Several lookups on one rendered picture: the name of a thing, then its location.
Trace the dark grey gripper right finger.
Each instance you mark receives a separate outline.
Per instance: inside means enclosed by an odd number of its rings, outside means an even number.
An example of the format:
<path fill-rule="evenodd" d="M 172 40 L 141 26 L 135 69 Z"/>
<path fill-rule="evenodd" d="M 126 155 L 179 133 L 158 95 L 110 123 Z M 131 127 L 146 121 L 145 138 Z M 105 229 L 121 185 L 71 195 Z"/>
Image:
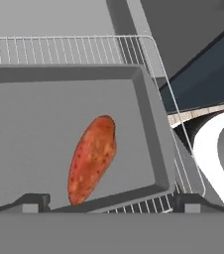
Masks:
<path fill-rule="evenodd" d="M 224 206 L 211 203 L 197 193 L 176 194 L 173 211 L 177 213 L 224 213 Z"/>

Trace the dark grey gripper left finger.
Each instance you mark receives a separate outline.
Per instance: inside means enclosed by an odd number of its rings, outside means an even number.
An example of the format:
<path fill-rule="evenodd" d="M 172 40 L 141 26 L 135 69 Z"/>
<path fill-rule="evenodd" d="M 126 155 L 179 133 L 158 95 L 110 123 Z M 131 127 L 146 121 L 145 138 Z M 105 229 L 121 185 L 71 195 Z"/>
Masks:
<path fill-rule="evenodd" d="M 43 213 L 49 212 L 51 196 L 48 193 L 25 193 L 12 203 L 0 206 L 6 213 Z"/>

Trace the orange sweet potato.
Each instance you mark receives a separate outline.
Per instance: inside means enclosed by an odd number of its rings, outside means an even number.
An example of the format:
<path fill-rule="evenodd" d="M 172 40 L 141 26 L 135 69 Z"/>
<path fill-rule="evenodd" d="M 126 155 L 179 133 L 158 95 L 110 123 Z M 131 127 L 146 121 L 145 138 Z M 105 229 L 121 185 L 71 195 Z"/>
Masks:
<path fill-rule="evenodd" d="M 68 172 L 67 194 L 71 205 L 91 195 L 117 152 L 116 124 L 109 115 L 95 118 L 82 134 Z"/>

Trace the dark glass oven door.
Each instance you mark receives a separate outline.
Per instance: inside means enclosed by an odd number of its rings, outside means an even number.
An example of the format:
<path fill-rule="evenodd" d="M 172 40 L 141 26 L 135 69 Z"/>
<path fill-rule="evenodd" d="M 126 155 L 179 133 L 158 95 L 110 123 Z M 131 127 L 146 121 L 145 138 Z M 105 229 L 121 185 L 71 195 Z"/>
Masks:
<path fill-rule="evenodd" d="M 167 113 L 224 104 L 224 31 L 162 85 Z"/>

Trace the grey oven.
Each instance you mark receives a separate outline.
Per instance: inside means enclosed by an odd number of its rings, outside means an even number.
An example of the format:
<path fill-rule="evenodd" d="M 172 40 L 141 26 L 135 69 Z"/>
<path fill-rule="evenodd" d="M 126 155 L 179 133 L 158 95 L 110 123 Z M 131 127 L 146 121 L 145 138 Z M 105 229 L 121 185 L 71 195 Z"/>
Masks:
<path fill-rule="evenodd" d="M 0 0 L 0 36 L 147 34 L 167 74 L 224 46 L 224 0 Z"/>

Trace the white and black round thing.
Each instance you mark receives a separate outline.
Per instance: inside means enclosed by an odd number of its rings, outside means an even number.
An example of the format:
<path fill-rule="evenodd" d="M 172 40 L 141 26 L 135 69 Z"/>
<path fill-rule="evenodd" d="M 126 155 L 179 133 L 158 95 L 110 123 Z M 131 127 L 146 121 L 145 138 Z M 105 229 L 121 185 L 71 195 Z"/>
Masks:
<path fill-rule="evenodd" d="M 199 197 L 224 212 L 224 170 L 218 140 L 224 129 L 224 110 L 171 126 L 175 140 L 175 190 Z"/>

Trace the grey baking tray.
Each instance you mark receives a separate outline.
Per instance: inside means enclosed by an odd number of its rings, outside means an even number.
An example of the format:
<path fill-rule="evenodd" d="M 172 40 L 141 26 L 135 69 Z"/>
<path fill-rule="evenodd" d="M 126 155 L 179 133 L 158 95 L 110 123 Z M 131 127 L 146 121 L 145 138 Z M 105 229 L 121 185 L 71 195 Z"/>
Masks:
<path fill-rule="evenodd" d="M 68 169 L 86 127 L 116 124 L 117 153 L 81 205 Z M 48 193 L 52 212 L 143 211 L 174 190 L 174 144 L 150 75 L 136 64 L 0 65 L 0 206 Z"/>

